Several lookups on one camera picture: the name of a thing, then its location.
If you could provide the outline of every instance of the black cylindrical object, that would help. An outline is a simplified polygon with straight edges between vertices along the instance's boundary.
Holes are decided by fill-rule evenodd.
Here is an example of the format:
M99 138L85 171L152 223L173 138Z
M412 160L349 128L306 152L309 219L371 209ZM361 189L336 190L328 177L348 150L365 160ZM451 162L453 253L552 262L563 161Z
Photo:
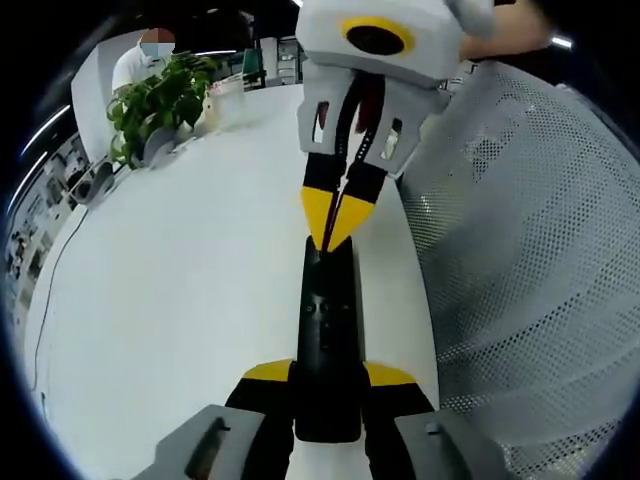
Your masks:
M363 375L351 238L321 253L309 237L298 353L289 378L296 392L296 436L320 443L358 440Z

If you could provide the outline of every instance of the perforated mesh surface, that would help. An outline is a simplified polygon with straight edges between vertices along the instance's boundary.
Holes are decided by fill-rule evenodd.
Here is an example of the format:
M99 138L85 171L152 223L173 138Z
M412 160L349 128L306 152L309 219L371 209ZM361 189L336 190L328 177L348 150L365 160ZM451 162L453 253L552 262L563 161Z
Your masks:
M640 379L640 166L595 115L485 63L400 186L440 403L525 478L573 478Z

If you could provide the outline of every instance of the human arm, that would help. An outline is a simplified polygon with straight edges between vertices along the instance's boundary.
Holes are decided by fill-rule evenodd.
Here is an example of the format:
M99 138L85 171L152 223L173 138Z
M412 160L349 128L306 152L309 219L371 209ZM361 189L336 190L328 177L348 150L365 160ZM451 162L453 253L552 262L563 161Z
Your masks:
M516 0L494 8L495 31L488 39L465 35L460 60L512 55L549 45L554 27L533 0Z

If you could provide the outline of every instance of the black circular sensor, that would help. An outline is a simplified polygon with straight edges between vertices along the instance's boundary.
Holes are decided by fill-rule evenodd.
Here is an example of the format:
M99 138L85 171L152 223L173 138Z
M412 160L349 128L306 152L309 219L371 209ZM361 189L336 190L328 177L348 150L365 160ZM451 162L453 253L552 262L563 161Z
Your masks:
M347 32L347 40L372 55L395 55L404 50L404 42L398 35L380 27L353 27Z

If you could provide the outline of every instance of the gray gripper base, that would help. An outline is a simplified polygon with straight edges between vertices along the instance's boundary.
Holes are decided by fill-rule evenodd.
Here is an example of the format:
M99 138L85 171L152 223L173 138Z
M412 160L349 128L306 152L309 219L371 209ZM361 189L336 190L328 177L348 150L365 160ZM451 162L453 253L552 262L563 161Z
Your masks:
M188 480L185 469L200 442L217 419L224 431L209 480L240 480L251 443L264 415L235 408L210 405L162 439L154 463L132 480Z
M395 420L416 480L511 479L500 447L449 410Z

